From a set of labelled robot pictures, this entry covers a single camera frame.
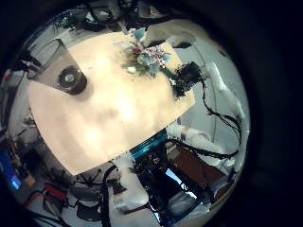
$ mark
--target black cable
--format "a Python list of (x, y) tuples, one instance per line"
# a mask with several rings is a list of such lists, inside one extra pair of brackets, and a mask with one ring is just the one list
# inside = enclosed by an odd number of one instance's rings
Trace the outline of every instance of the black cable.
[(38, 213), (35, 213), (33, 211), (27, 210), (28, 214), (32, 217), (32, 218), (44, 218), (47, 220), (51, 220), (57, 224), (60, 224), (63, 227), (71, 227), (69, 224), (67, 224), (62, 218), (58, 217), (58, 219), (49, 217), (49, 216), (44, 216)]
[(216, 153), (216, 152), (212, 152), (212, 151), (208, 151), (208, 150), (205, 150), (205, 149), (200, 149), (200, 148), (195, 148), (195, 147), (192, 147), (190, 145), (187, 145), (179, 140), (176, 140), (176, 139), (168, 139), (167, 142), (171, 142), (171, 143), (174, 143), (174, 144), (177, 144), (189, 151), (194, 151), (194, 152), (197, 152), (198, 154), (201, 154), (201, 155), (204, 155), (204, 156), (209, 156), (209, 157), (213, 157), (213, 158), (218, 158), (218, 159), (230, 159), (232, 157), (234, 157), (239, 151), (236, 150), (235, 152), (233, 153), (230, 153), (230, 154), (221, 154), (221, 153)]
[(108, 202), (109, 202), (109, 195), (108, 195), (108, 189), (107, 189), (107, 185), (106, 185), (106, 180), (108, 178), (108, 176), (111, 174), (111, 172), (114, 171), (114, 169), (116, 169), (116, 166), (111, 166), (109, 167), (106, 172), (104, 173), (103, 176), (103, 186), (101, 187), (101, 194), (102, 194), (102, 212), (101, 212), (101, 223), (102, 223), (102, 227), (111, 227), (111, 221), (110, 221), (110, 217), (109, 217), (109, 207), (108, 207)]
[[(221, 114), (221, 113), (217, 113), (215, 111), (213, 111), (206, 103), (205, 101), (205, 90), (206, 90), (206, 85), (205, 82), (203, 80), (201, 80), (202, 86), (203, 86), (203, 103), (206, 107), (206, 109), (208, 110), (209, 114), (211, 115), (216, 115), (218, 116), (222, 122), (224, 124), (226, 124), (227, 126), (231, 127), (233, 129), (233, 131), (237, 131), (238, 133), (235, 132), (235, 134), (237, 135), (238, 139), (239, 139), (239, 144), (241, 143), (241, 126), (240, 123), (238, 122), (238, 120), (230, 115), (227, 114)], [(229, 122), (227, 122), (226, 120), (231, 121), (232, 123), (235, 124), (236, 128), (233, 127)]]
[(48, 224), (49, 226), (56, 227), (56, 225), (54, 225), (54, 224), (52, 224), (52, 223), (50, 223), (50, 222), (48, 222), (48, 221), (46, 221), (46, 220), (44, 220), (42, 218), (35, 218), (35, 219), (37, 219), (37, 220), (39, 220), (39, 221), (41, 221), (41, 222), (43, 222), (45, 224)]

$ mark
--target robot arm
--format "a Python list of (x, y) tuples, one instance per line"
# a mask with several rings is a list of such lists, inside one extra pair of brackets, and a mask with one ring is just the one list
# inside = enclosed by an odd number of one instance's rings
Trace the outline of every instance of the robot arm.
[(120, 173), (120, 183), (126, 188), (114, 196), (115, 208), (121, 211), (133, 210), (149, 201), (149, 195), (134, 172), (131, 154), (120, 155), (114, 159)]

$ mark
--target desk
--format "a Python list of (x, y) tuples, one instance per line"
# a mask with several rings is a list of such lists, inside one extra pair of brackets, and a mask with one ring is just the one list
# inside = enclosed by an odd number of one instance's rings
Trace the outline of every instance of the desk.
[[(191, 91), (175, 100), (168, 78), (158, 73), (129, 74), (121, 46), (131, 38), (121, 32), (99, 35), (69, 48), (88, 83), (76, 96), (32, 81), (28, 99), (46, 144), (72, 174), (99, 166), (164, 129), (194, 103)], [(167, 65), (181, 64), (173, 48)], [(53, 62), (49, 67), (58, 67)]]

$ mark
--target floor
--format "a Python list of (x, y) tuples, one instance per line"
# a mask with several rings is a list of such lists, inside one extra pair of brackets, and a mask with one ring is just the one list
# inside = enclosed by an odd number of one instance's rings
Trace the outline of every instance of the floor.
[[(81, 42), (85, 39), (88, 39), (92, 36), (97, 35), (93, 32), (80, 32), (78, 34), (74, 34), (68, 31), (60, 33), (57, 38), (62, 39), (66, 46), (72, 46), (77, 42)], [(52, 33), (51, 28), (45, 31), (45, 36), (47, 38), (38, 39), (32, 45), (33, 53), (38, 51), (41, 46), (45, 43), (46, 40), (51, 40), (55, 38), (55, 34)], [(232, 64), (232, 62), (221, 53), (219, 53), (216, 48), (208, 45), (203, 41), (197, 41), (192, 47), (187, 49), (176, 49), (177, 54), (179, 55), (182, 62), (188, 61), (196, 61), (199, 65), (203, 65), (204, 61), (210, 62), (214, 61), (218, 64), (219, 69), (224, 72), (223, 79), (225, 83), (234, 91), (236, 96), (240, 99), (243, 104), (244, 111), (248, 114), (248, 105), (246, 100), (246, 95), (241, 84), (240, 76), (238, 74), (237, 69)], [(16, 74), (13, 76), (17, 80), (20, 79), (20, 75)], [(9, 119), (9, 133), (13, 136), (23, 129), (27, 129), (22, 134), (22, 139), (25, 143), (31, 143), (37, 140), (39, 136), (39, 132), (36, 128), (25, 128), (22, 124), (24, 116), (28, 114), (29, 104), (27, 99), (27, 86), (29, 81), (26, 77), (22, 78), (21, 83), (19, 85), (16, 97), (13, 102), (13, 106), (10, 112)], [(234, 150), (236, 144), (233, 141), (236, 141), (236, 137), (232, 132), (224, 127), (221, 122), (217, 121), (213, 116), (207, 115), (207, 111), (202, 102), (202, 87), (201, 84), (196, 84), (193, 87), (193, 92), (196, 98), (196, 105), (189, 109), (185, 114), (180, 117), (180, 122), (183, 125), (186, 125), (191, 128), (195, 128), (201, 131), (205, 131), (211, 135), (213, 141), (218, 144), (226, 146), (227, 150)], [(212, 89), (211, 82), (207, 82), (207, 103), (210, 106), (213, 106), (217, 111), (230, 114), (227, 106), (225, 105), (224, 99), (218, 94), (216, 91)], [(45, 162), (49, 167), (53, 166), (57, 169), (63, 169), (60, 162), (52, 155), (51, 151), (47, 148), (46, 145), (41, 145), (37, 148), (39, 153), (44, 157)], [(110, 164), (105, 164), (99, 166), (102, 168), (103, 172), (108, 168)], [(92, 169), (88, 171), (86, 174), (93, 175), (96, 171)], [(36, 179), (42, 179), (39, 177), (39, 172), (37, 173)], [(35, 188), (42, 189), (44, 186), (44, 181), (38, 181), (35, 184)], [(16, 199), (19, 202), (23, 202), (25, 200), (25, 195), (28, 195), (33, 188), (27, 188), (23, 186), (18, 193), (16, 193)], [(73, 203), (75, 199), (72, 196), (69, 196), (70, 203)], [(33, 211), (39, 211), (46, 215), (46, 212), (41, 209), (41, 202), (36, 200), (30, 205), (30, 209)], [(76, 208), (64, 209), (62, 212), (63, 218), (67, 223), (72, 225), (73, 227), (83, 227), (83, 226), (100, 226), (100, 222), (88, 222), (83, 221), (81, 219), (75, 218), (76, 216)]]

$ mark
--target red object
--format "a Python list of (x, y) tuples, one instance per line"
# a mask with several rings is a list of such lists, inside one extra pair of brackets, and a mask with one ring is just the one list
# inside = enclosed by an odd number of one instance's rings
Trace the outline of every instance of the red object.
[(11, 71), (10, 70), (7, 70), (6, 74), (3, 76), (3, 80), (6, 81), (10, 78), (11, 76)]
[(27, 208), (38, 197), (44, 197), (48, 201), (48, 197), (45, 194), (37, 192), (23, 206)]
[(55, 196), (58, 199), (60, 199), (61, 201), (64, 201), (66, 199), (66, 193), (60, 191), (59, 189), (57, 189), (56, 187), (54, 187), (49, 183), (45, 184), (45, 190), (52, 196)]

